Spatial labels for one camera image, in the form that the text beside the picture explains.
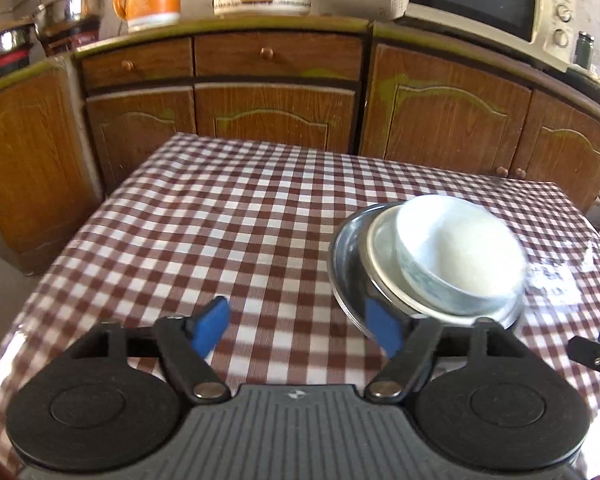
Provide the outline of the wooden cabinet left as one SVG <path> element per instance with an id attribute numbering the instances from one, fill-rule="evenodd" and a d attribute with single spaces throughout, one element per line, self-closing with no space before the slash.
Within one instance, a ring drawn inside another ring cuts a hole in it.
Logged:
<path id="1" fill-rule="evenodd" d="M 1 78 L 0 258 L 45 271 L 103 198 L 73 57 Z"/>

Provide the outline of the white plate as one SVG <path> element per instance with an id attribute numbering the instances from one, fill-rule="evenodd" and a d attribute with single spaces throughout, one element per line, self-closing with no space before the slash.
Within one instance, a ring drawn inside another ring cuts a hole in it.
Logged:
<path id="1" fill-rule="evenodd" d="M 468 327 L 478 314 L 455 314 L 435 308 L 407 283 L 396 258 L 396 216 L 399 204 L 378 204 L 363 221 L 358 252 L 363 269 L 377 289 L 377 295 L 400 314 L 410 318 L 435 318 L 447 326 Z"/>

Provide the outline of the red induction cooker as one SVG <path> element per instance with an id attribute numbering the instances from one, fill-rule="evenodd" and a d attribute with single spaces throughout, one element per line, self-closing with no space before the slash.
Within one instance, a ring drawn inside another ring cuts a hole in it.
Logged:
<path id="1" fill-rule="evenodd" d="M 80 47 L 92 44 L 99 40 L 99 29 L 89 27 L 75 27 L 51 37 L 38 38 L 47 56 L 54 56 L 64 52 L 75 51 Z"/>

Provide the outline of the cream microwave oven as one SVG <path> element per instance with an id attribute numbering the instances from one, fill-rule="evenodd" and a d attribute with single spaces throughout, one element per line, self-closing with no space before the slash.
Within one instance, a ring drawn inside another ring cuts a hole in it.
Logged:
<path id="1" fill-rule="evenodd" d="M 571 66 L 577 0 L 391 0 L 412 18 L 500 44 L 565 73 Z"/>

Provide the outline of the large stainless steel bowl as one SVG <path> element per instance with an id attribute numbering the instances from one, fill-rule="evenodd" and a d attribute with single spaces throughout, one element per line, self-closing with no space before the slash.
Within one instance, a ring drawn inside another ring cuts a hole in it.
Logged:
<path id="1" fill-rule="evenodd" d="M 389 314 L 398 320 L 418 320 L 393 310 L 390 304 L 378 297 L 374 287 L 363 269 L 358 252 L 358 237 L 361 234 L 363 221 L 370 218 L 370 213 L 378 208 L 378 204 L 370 205 L 351 214 L 338 228 L 329 246 L 327 259 L 328 276 L 332 292 L 340 308 L 353 324 L 365 335 L 372 332 L 372 317 L 366 313 L 366 302 L 376 301 Z M 500 310 L 479 315 L 478 318 L 490 318 L 505 328 L 515 326 L 524 312 L 524 291 L 514 304 Z"/>

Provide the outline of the wooden kitchen cabinet right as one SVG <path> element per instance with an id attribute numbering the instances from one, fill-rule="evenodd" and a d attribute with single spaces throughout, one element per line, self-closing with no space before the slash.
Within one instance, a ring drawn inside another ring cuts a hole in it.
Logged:
<path id="1" fill-rule="evenodd" d="M 417 28 L 373 24 L 361 155 L 600 194 L 600 93 Z"/>

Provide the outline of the steel wok pot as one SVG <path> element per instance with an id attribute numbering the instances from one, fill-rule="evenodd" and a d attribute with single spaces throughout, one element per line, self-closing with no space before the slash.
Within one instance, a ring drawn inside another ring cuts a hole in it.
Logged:
<path id="1" fill-rule="evenodd" d="M 51 40 L 76 27 L 99 28 L 106 0 L 53 0 L 40 4 L 32 14 L 38 40 Z"/>

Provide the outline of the red white checkered tablecloth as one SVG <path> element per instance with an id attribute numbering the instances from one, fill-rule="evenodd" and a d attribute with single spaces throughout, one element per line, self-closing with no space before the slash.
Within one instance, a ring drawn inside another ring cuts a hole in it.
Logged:
<path id="1" fill-rule="evenodd" d="M 216 296 L 230 326 L 210 363 L 231 386 L 365 385 L 384 357 L 340 309 L 329 243 L 350 214 L 419 194 L 470 200 L 501 217 L 533 272 L 520 338 L 590 404 L 580 467 L 600 476 L 600 376 L 565 352 L 600 333 L 600 236 L 557 185 L 180 133 L 76 233 L 0 348 L 0 462 L 10 397 L 102 318 L 129 326 L 186 315 Z"/>

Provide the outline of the white blue patterned bowl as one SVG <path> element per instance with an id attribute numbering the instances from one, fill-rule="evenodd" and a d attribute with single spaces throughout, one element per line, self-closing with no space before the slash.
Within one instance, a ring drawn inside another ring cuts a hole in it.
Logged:
<path id="1" fill-rule="evenodd" d="M 411 288 L 446 313 L 483 315 L 514 304 L 528 262 L 506 223 L 483 206 L 429 194 L 396 210 L 396 260 Z"/>

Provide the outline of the dark green thermos bottle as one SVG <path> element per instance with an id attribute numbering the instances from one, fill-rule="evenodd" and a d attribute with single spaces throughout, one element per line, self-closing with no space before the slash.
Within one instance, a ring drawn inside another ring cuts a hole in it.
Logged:
<path id="1" fill-rule="evenodd" d="M 574 64 L 589 70 L 593 61 L 595 39 L 588 32 L 579 32 L 574 51 Z"/>

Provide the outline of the wooden drawer cabinet middle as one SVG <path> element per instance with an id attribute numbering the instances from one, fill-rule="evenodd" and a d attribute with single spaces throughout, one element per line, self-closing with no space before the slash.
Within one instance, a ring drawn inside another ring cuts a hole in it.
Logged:
<path id="1" fill-rule="evenodd" d="M 359 18 L 217 18 L 81 48 L 106 191 L 178 132 L 350 152 L 369 30 Z"/>

